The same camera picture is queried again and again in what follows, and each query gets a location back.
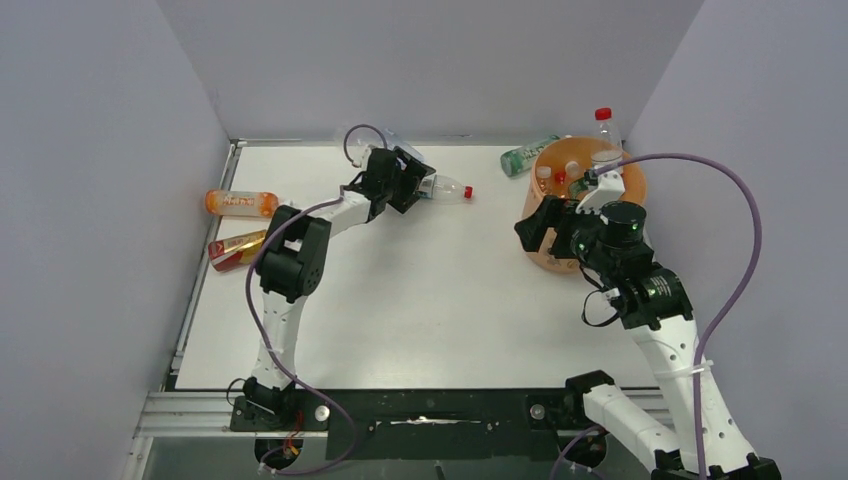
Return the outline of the green label bottle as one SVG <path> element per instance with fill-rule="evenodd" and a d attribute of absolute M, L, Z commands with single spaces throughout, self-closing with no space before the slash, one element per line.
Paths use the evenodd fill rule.
<path fill-rule="evenodd" d="M 500 156 L 500 165 L 508 178 L 516 177 L 531 169 L 534 162 L 550 144 L 560 140 L 558 135 L 549 135 L 540 140 L 519 146 L 504 152 Z"/>

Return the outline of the orange drink bottle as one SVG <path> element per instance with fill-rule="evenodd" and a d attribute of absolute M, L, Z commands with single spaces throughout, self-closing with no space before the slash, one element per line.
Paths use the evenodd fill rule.
<path fill-rule="evenodd" d="M 286 202 L 271 192 L 209 190 L 204 196 L 206 211 L 219 216 L 271 218 Z"/>

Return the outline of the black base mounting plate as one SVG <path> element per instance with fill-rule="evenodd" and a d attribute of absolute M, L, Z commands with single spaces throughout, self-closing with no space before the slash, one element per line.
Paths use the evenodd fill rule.
<path fill-rule="evenodd" d="M 563 387 L 524 389 L 302 389 L 243 392 L 230 428 L 256 436 L 255 453 L 292 469 L 286 443 L 325 442 L 327 460 L 553 460 L 589 420 Z"/>

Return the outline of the red label water bottle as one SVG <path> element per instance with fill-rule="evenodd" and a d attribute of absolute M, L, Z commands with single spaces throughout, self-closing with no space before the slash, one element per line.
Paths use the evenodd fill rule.
<path fill-rule="evenodd" d="M 551 193 L 560 198 L 569 196 L 568 177 L 565 171 L 558 171 L 554 174 Z"/>

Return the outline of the blue label water bottle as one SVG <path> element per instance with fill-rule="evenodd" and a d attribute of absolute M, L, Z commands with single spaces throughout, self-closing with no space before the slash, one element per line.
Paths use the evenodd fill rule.
<path fill-rule="evenodd" d="M 541 196 L 549 195 L 552 192 L 552 170 L 549 166 L 539 166 L 535 169 L 536 185 Z"/>

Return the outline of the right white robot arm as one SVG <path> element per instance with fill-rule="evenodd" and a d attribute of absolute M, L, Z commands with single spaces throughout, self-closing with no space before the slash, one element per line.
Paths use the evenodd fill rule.
<path fill-rule="evenodd" d="M 677 275 L 655 261 L 645 242 L 646 210 L 627 201 L 586 213 L 577 201 L 547 196 L 514 230 L 527 252 L 549 249 L 599 278 L 599 290 L 644 355 L 667 404 L 665 427 L 637 406 L 603 371 L 567 380 L 562 400 L 572 425 L 594 423 L 636 456 L 653 479 L 778 479 L 776 462 L 755 452 L 739 430 L 697 353 L 696 322 Z"/>

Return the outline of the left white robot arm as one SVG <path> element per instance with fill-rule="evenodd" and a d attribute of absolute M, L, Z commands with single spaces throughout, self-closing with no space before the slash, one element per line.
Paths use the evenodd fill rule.
<path fill-rule="evenodd" d="M 386 208 L 407 212 L 434 173 L 400 147 L 374 147 L 336 197 L 305 209 L 281 206 L 275 211 L 245 279 L 248 310 L 260 335 L 257 363 L 243 387 L 249 404 L 276 415 L 294 409 L 301 316 L 322 280 L 332 237 L 371 222 Z"/>

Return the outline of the red gold drink bottle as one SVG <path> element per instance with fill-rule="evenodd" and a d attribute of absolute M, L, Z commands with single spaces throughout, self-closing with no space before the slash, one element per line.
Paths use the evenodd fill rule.
<path fill-rule="evenodd" d="M 266 234 L 266 230 L 259 230 L 212 241 L 207 245 L 210 265 L 217 272 L 228 272 L 251 264 Z"/>

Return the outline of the blue pattern clear bottle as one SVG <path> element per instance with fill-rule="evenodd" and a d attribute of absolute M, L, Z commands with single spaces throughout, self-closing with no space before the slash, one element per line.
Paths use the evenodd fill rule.
<path fill-rule="evenodd" d="M 420 151 L 418 151 L 415 147 L 413 147 L 410 143 L 406 142 L 396 132 L 394 132 L 393 130 L 388 129 L 388 128 L 383 128 L 381 130 L 381 132 L 383 133 L 383 136 L 386 139 L 386 143 L 389 145 L 389 147 L 391 149 L 394 149 L 396 147 L 401 148 L 402 150 L 407 152 L 411 157 L 415 158 L 416 160 L 418 160 L 422 163 L 425 162 L 424 155 Z"/>

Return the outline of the red white label bottle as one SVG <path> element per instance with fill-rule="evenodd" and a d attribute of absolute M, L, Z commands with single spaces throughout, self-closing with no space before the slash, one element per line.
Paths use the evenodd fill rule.
<path fill-rule="evenodd" d="M 620 162 L 623 159 L 623 142 L 619 128 L 614 121 L 611 107 L 601 107 L 595 110 L 597 123 L 596 139 L 599 141 L 591 151 L 590 160 L 594 168 L 614 166 L 614 171 L 622 172 Z"/>

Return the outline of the red cap clear bottle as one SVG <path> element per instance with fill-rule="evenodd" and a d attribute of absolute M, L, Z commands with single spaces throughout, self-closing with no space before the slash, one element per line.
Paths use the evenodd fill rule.
<path fill-rule="evenodd" d="M 472 186 L 440 174 L 424 178 L 417 190 L 420 198 L 441 204 L 460 204 L 470 201 L 473 193 Z"/>

